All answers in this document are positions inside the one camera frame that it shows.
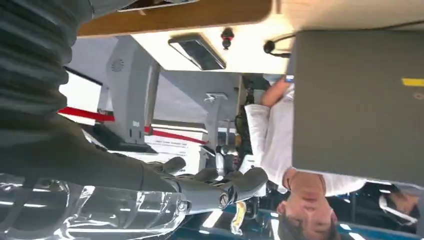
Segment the man's arm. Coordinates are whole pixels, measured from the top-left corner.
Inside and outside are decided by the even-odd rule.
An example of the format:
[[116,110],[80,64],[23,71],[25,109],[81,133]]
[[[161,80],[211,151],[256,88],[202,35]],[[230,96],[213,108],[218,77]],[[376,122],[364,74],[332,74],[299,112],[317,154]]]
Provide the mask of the man's arm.
[[262,96],[261,104],[272,108],[284,96],[284,93],[290,87],[291,83],[285,82],[286,76],[272,85]]
[[270,108],[251,104],[244,107],[249,127],[252,153],[259,165],[265,153]]

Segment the white shirt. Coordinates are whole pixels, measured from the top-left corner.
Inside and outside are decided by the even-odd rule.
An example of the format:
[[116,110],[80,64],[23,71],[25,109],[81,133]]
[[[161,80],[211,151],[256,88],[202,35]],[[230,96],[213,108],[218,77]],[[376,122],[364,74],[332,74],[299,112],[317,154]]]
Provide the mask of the white shirt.
[[[250,133],[250,143],[256,165],[268,174],[270,181],[279,185],[279,191],[287,192],[283,185],[284,173],[292,167],[294,104],[284,97],[271,109],[251,104],[245,107]],[[356,191],[365,179],[339,174],[322,174],[327,197]]]

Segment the gray panel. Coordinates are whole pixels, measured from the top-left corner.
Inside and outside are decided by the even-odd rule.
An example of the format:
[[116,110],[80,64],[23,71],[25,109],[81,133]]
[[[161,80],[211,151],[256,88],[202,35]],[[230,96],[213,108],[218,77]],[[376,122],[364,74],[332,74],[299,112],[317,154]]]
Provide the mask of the gray panel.
[[[109,84],[105,66],[118,42],[116,37],[81,38],[72,48],[67,67],[96,81]],[[237,109],[239,74],[227,72],[162,71],[159,79],[155,119],[204,123],[212,104],[204,102],[207,92],[223,92],[229,101],[222,106],[221,120],[234,119]]]
[[121,36],[105,66],[115,118],[111,123],[115,127],[109,129],[126,143],[144,144],[145,103],[153,63],[156,61],[131,36]]
[[424,34],[296,35],[293,166],[424,186]]

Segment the robotic arm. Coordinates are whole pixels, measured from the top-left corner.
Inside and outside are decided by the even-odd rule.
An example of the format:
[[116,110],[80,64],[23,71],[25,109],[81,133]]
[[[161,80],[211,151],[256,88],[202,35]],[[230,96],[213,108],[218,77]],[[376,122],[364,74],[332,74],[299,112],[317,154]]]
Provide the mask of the robotic arm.
[[[63,65],[72,58],[79,26],[133,2],[0,3],[0,239],[72,239],[77,231],[91,239],[104,239],[96,233],[120,239],[164,234],[185,215],[250,198],[267,181],[259,168],[222,182],[158,172],[93,147],[77,124],[56,114],[66,106],[59,86],[68,81]],[[140,216],[150,221],[133,227]]]

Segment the gray laptop lid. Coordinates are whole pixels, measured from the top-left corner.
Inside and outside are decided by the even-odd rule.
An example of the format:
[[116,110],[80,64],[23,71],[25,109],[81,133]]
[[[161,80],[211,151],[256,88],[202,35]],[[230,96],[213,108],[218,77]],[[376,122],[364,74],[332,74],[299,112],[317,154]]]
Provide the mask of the gray laptop lid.
[[293,54],[293,166],[424,186],[424,33],[306,31]]

